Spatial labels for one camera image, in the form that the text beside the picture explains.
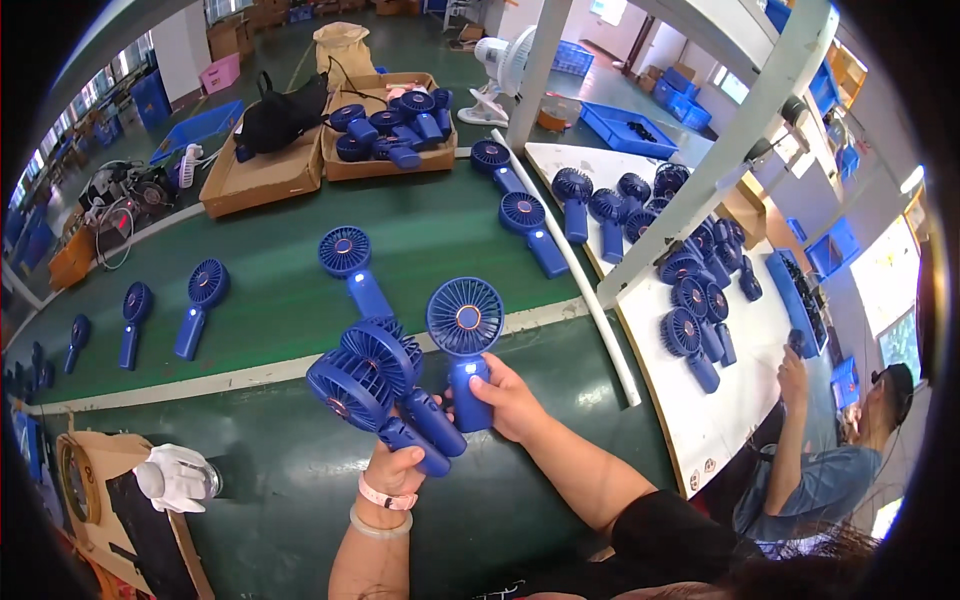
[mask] cardboard box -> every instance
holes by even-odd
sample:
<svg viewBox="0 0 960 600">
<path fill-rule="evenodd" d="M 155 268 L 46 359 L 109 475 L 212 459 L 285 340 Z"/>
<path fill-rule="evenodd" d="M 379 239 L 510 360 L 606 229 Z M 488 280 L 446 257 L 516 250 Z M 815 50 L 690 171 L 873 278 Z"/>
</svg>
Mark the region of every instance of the cardboard box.
<svg viewBox="0 0 960 600">
<path fill-rule="evenodd" d="M 376 98 L 386 98 L 388 84 L 407 84 L 410 82 L 419 82 L 429 90 L 437 87 L 433 81 L 433 76 L 429 73 L 388 73 L 386 75 L 364 75 L 352 78 L 356 91 L 375 96 Z M 338 87 L 326 103 L 324 112 L 329 114 L 337 108 L 351 104 L 362 104 L 367 110 L 367 114 L 373 114 L 378 110 L 383 110 L 385 105 L 376 98 L 361 98 L 356 94 L 345 93 L 343 87 Z M 420 153 L 420 159 L 423 164 L 414 171 L 404 171 L 394 166 L 389 160 L 366 160 L 363 162 L 343 162 L 337 156 L 336 142 L 337 138 L 343 135 L 337 133 L 329 127 L 321 128 L 321 143 L 324 153 L 324 164 L 326 166 L 326 178 L 330 181 L 357 180 L 369 177 L 382 177 L 384 175 L 400 175 L 403 173 L 417 173 L 420 171 L 449 171 L 453 168 L 453 153 L 457 148 L 457 130 L 454 125 L 453 115 L 450 115 L 450 127 L 453 132 L 444 144 L 438 146 L 435 150 L 426 150 Z"/>
<path fill-rule="evenodd" d="M 221 217 L 320 189 L 320 133 L 325 129 L 314 128 L 283 150 L 246 162 L 237 162 L 236 143 L 229 135 L 200 192 L 206 214 Z"/>
</svg>

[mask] wall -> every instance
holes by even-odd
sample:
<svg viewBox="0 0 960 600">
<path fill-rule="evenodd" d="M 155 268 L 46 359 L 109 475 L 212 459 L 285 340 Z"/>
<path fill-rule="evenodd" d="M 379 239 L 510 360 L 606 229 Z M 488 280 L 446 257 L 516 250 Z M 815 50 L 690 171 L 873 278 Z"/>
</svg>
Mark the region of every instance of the wall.
<svg viewBox="0 0 960 600">
<path fill-rule="evenodd" d="M 150 31 L 170 102 L 198 89 L 200 73 L 210 65 L 203 0 L 174 13 Z"/>
</svg>

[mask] white clip fan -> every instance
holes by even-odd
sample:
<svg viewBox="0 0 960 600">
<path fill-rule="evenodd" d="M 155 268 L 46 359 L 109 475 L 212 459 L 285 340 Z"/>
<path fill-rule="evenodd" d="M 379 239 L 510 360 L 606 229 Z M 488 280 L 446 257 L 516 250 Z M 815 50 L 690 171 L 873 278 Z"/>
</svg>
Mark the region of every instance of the white clip fan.
<svg viewBox="0 0 960 600">
<path fill-rule="evenodd" d="M 531 25 L 510 41 L 484 37 L 477 42 L 473 55 L 483 63 L 490 80 L 480 89 L 470 89 L 477 103 L 458 110 L 458 119 L 471 125 L 507 127 L 510 117 L 494 100 L 501 93 L 508 96 L 519 93 L 536 31 L 537 26 Z"/>
</svg>

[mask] window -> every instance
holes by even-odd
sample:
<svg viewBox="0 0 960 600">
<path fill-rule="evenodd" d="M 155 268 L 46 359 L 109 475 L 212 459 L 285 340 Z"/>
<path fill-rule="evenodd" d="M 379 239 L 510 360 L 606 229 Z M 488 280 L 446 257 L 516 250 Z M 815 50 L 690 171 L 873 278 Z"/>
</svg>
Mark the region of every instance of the window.
<svg viewBox="0 0 960 600">
<path fill-rule="evenodd" d="M 627 0 L 593 0 L 590 4 L 590 12 L 599 14 L 600 18 L 614 27 L 620 24 L 626 8 Z"/>
<path fill-rule="evenodd" d="M 713 85 L 720 88 L 720 91 L 730 96 L 730 99 L 740 104 L 747 97 L 750 88 L 744 85 L 736 76 L 727 70 L 727 67 L 720 65 L 711 80 Z"/>
</svg>

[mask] floor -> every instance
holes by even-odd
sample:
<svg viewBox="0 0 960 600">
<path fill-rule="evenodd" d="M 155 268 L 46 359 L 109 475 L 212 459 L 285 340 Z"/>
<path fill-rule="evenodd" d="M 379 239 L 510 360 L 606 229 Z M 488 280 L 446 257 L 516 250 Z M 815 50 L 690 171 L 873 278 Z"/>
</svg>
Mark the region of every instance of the floor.
<svg viewBox="0 0 960 600">
<path fill-rule="evenodd" d="M 374 64 L 393 72 L 432 73 L 454 91 L 456 108 L 471 104 L 468 88 L 487 79 L 471 53 L 446 48 L 435 20 L 374 18 L 372 12 L 341 18 L 371 30 L 366 41 Z M 275 82 L 302 84 L 313 68 L 312 33 L 330 20 L 258 36 L 256 54 L 241 79 L 201 106 L 178 112 L 171 123 L 234 99 L 247 104 L 255 100 L 252 83 L 260 68 Z M 307 53 L 311 56 L 298 72 L 297 64 Z M 654 113 L 648 96 L 600 64 L 584 80 L 552 73 L 550 87 L 672 119 Z M 482 127 L 458 123 L 457 128 L 461 145 L 488 135 Z M 128 132 L 92 162 L 118 154 L 149 156 L 165 129 Z M 698 144 L 693 137 L 690 143 Z M 604 146 L 582 123 L 563 135 L 535 132 L 532 139 Z M 80 175 L 79 186 L 87 177 Z M 343 282 L 326 276 L 315 252 L 321 236 L 344 223 L 371 236 L 372 269 L 395 312 L 414 332 L 423 329 L 426 298 L 451 276 L 485 278 L 499 290 L 508 313 L 578 297 L 572 277 L 544 279 L 522 240 L 503 231 L 493 216 L 496 200 L 495 188 L 458 161 L 450 173 L 324 181 L 316 194 L 217 221 L 191 219 L 135 246 L 120 270 L 94 271 L 61 294 L 15 341 L 8 363 L 28 365 L 30 345 L 37 340 L 62 364 L 78 312 L 93 322 L 90 343 L 74 374 L 60 375 L 58 385 L 38 395 L 37 402 L 136 390 L 329 349 L 357 315 Z M 225 262 L 233 285 L 207 320 L 197 360 L 186 363 L 172 352 L 187 306 L 183 288 L 193 267 L 208 256 Z M 143 326 L 138 367 L 123 372 L 116 368 L 124 325 L 120 302 L 138 277 L 151 286 L 156 303 Z M 612 313 L 609 318 L 622 346 L 629 348 Z M 589 317 L 507 336 L 494 350 L 527 380 L 549 412 L 657 486 L 676 489 L 653 403 L 627 408 Z M 438 353 L 427 355 L 424 387 L 443 386 L 444 365 Z M 635 375 L 646 394 L 642 377 Z M 67 426 L 65 416 L 42 420 L 51 440 Z M 221 457 L 217 460 L 228 480 L 229 498 L 214 500 L 205 514 L 188 517 L 204 570 L 219 597 L 263 600 L 323 594 L 348 523 L 356 471 L 369 457 L 372 439 L 334 418 L 301 379 L 81 412 L 75 415 L 75 426 L 139 433 L 154 444 L 184 444 Z M 480 439 L 471 439 L 468 453 L 454 462 L 451 473 L 423 488 L 412 552 L 418 598 L 478 589 L 504 565 L 551 552 L 587 533 L 522 451 L 488 433 L 473 435 Z M 469 513 L 458 509 L 477 496 L 482 501 L 471 503 L 475 508 Z"/>
</svg>

